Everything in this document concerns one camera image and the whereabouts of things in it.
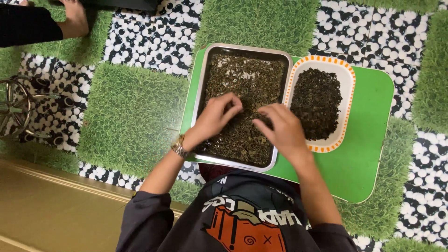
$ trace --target black pants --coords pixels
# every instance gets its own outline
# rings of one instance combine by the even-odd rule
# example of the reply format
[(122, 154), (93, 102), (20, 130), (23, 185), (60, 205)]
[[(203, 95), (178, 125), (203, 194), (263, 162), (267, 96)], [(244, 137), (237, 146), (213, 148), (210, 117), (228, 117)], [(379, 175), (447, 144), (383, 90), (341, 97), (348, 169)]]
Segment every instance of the black pants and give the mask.
[(43, 7), (0, 4), (0, 47), (62, 40), (62, 31)]

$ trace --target orange dotted plate rim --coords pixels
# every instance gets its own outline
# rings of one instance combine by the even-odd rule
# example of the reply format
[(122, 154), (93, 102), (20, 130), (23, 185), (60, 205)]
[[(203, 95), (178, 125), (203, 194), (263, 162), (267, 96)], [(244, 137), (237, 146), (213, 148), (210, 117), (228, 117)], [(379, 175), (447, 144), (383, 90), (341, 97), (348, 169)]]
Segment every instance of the orange dotted plate rim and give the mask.
[(349, 121), (350, 108), (352, 106), (353, 93), (355, 91), (355, 83), (356, 83), (355, 72), (354, 72), (353, 68), (347, 62), (340, 60), (340, 59), (335, 59), (335, 58), (331, 58), (331, 57), (327, 57), (327, 56), (318, 56), (318, 55), (309, 55), (309, 56), (299, 59), (294, 64), (294, 66), (291, 70), (291, 74), (289, 76), (289, 82), (288, 82), (288, 89), (286, 90), (286, 97), (283, 101), (283, 104), (286, 105), (288, 108), (290, 106), (289, 101), (292, 99), (292, 96), (293, 96), (292, 94), (290, 94), (290, 92), (291, 92), (291, 89), (293, 89), (292, 87), (293, 87), (294, 75), (296, 73), (296, 68), (300, 64), (302, 64), (306, 61), (322, 61), (322, 62), (340, 65), (341, 67), (345, 67), (351, 73), (351, 75), (353, 77), (349, 106), (347, 108), (347, 111), (345, 112), (346, 116), (345, 116), (345, 121), (344, 121), (344, 125), (343, 125), (344, 128), (342, 129), (342, 132), (341, 132), (341, 135), (339, 136), (339, 138), (336, 139), (333, 143), (326, 145), (326, 146), (316, 146), (316, 145), (307, 144), (308, 149), (311, 150), (312, 152), (319, 152), (319, 153), (330, 152), (330, 151), (333, 151), (336, 148), (338, 148), (341, 145), (341, 143), (345, 137), (345, 130), (347, 129), (347, 122)]

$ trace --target orange graphic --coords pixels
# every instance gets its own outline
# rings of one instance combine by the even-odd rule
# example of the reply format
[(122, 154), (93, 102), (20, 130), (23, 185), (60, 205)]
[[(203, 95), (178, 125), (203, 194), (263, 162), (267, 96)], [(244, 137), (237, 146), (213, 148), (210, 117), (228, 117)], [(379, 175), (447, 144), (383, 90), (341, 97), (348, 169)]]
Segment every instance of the orange graphic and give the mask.
[(238, 201), (238, 210), (230, 211), (224, 206), (215, 208), (210, 227), (205, 231), (213, 236), (228, 252), (285, 252), (280, 228), (261, 222), (254, 215), (254, 208)]

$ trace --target hand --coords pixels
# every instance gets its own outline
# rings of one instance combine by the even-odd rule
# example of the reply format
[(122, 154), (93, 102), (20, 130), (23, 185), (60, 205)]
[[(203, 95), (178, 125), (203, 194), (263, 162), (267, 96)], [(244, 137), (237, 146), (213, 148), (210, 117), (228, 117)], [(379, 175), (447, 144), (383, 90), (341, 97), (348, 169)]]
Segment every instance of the hand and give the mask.
[(233, 93), (211, 98), (195, 125), (185, 133), (184, 149), (191, 151), (196, 145), (217, 135), (242, 110), (241, 100)]
[(274, 103), (259, 108), (258, 112), (272, 121), (274, 130), (259, 119), (252, 122), (289, 162), (293, 163), (297, 157), (311, 154), (306, 147), (300, 120), (285, 105)]

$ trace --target white plate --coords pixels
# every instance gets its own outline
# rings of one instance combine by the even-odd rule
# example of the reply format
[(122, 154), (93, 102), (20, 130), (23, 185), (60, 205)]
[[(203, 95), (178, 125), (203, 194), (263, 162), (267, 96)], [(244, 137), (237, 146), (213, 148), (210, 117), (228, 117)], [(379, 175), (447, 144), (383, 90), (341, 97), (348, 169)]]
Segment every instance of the white plate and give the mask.
[(353, 68), (343, 60), (325, 56), (310, 55), (297, 61), (291, 70), (289, 77), (286, 100), (284, 104), (289, 108), (294, 93), (294, 86), (300, 73), (309, 68), (319, 69), (327, 73), (336, 73), (340, 82), (340, 95), (342, 101), (339, 104), (338, 125), (332, 134), (324, 140), (306, 141), (308, 148), (314, 152), (330, 152), (338, 148), (344, 140), (347, 122), (349, 120), (350, 108), (352, 106), (353, 92), (355, 90), (355, 72)]

